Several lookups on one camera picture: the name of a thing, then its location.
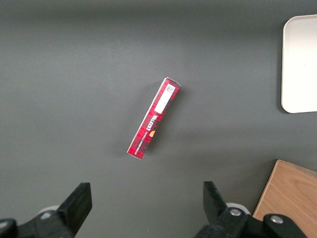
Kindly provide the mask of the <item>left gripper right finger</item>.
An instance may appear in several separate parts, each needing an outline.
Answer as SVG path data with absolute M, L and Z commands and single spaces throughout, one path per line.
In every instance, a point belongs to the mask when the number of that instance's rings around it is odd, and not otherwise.
M 212 181 L 203 184 L 203 207 L 209 222 L 196 238 L 305 238 L 306 235 L 289 217 L 266 214 L 262 221 L 241 208 L 228 207 Z

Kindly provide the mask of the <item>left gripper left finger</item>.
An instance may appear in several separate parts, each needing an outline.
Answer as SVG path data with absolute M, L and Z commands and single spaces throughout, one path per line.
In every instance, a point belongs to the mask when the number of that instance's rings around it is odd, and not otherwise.
M 74 238 L 92 209 L 91 185 L 80 183 L 60 204 L 42 209 L 18 225 L 13 218 L 0 220 L 2 238 Z

